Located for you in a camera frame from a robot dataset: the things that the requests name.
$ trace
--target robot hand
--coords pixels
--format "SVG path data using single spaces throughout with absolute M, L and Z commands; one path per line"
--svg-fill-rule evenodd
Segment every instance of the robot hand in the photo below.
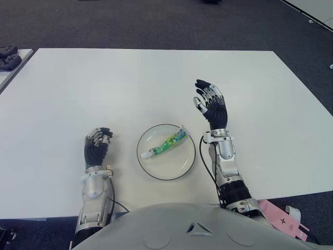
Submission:
M 86 136 L 84 158 L 87 169 L 102 165 L 112 135 L 108 128 L 96 128 Z
M 197 80 L 195 85 L 198 88 L 197 93 L 202 96 L 205 105 L 197 97 L 193 98 L 194 104 L 209 121 L 210 129 L 225 129 L 228 115 L 221 92 L 215 85 L 202 80 Z

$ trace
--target gray carpet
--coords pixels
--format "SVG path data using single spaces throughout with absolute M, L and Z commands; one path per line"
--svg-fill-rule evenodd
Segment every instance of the gray carpet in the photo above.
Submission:
M 274 51 L 333 114 L 333 33 L 279 0 L 0 0 L 0 6 L 3 46 Z M 319 241 L 333 244 L 332 199 L 327 192 L 273 202 L 298 207 Z M 74 222 L 0 226 L 19 229 L 13 249 L 67 249 Z

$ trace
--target pink label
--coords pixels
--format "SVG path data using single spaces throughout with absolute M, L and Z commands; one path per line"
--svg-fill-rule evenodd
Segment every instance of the pink label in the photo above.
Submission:
M 293 217 L 289 216 L 286 212 L 274 204 L 270 203 L 268 200 L 263 199 L 258 202 L 273 227 L 293 238 L 297 237 L 303 241 L 306 241 L 308 236 L 302 232 L 302 230 L 309 232 L 310 230 L 308 228 L 303 226 L 301 223 L 299 223 Z

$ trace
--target black wire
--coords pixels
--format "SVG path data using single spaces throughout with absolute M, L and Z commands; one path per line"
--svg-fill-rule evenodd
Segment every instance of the black wire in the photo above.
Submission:
M 113 182 L 112 182 L 111 178 L 109 178 L 109 180 L 110 180 L 111 188 L 112 188 L 112 199 L 115 201 L 116 200 L 116 193 L 115 193 L 114 188 L 113 188 Z M 111 222 L 111 218 L 112 218 L 112 215 L 113 215 L 114 204 L 115 204 L 115 202 L 112 203 L 109 223 Z
M 216 166 L 217 166 L 217 152 L 216 152 L 216 147 L 214 145 L 214 149 L 215 149 L 215 183 L 216 182 Z M 217 189 L 217 186 L 216 187 L 216 192 L 217 192 L 217 197 L 219 198 L 219 203 L 220 203 L 220 207 L 222 208 L 222 203 L 221 203 L 221 199 L 220 199 L 220 193 L 219 193 L 219 190 Z
M 201 140 L 200 140 L 200 143 L 199 143 L 199 153 L 200 153 L 200 157 L 201 157 L 202 163 L 204 164 L 204 167 L 206 168 L 206 170 L 207 170 L 209 176 L 212 178 L 212 180 L 213 180 L 213 182 L 214 182 L 214 184 L 215 184 L 216 192 L 217 192 L 217 197 L 219 198 L 220 206 L 222 207 L 221 200 L 220 200 L 220 194 L 219 194 L 219 186 L 218 186 L 217 183 L 216 183 L 216 179 L 213 177 L 213 175 L 212 175 L 211 172 L 209 171 L 209 169 L 208 169 L 206 163 L 204 162 L 203 156 L 202 156 L 202 151 L 201 151 L 202 140 L 203 140 L 203 136 L 201 137 Z
M 118 204 L 119 206 L 121 206 L 122 208 L 124 208 L 126 210 L 126 212 L 130 212 L 123 204 L 121 204 L 120 202 L 116 202 L 113 199 L 111 199 L 110 197 L 108 197 L 108 199 L 112 202 L 115 202 L 116 204 Z

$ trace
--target green toothpaste tube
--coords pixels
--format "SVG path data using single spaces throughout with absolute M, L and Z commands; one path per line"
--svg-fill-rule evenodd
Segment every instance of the green toothpaste tube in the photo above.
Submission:
M 165 142 L 159 147 L 153 147 L 147 152 L 143 152 L 141 154 L 142 159 L 149 159 L 150 157 L 153 157 L 155 155 L 159 155 L 162 152 L 168 150 L 169 148 L 172 148 L 174 145 L 178 144 L 180 141 L 188 137 L 188 132 L 182 125 L 181 128 L 172 136 L 167 138 Z

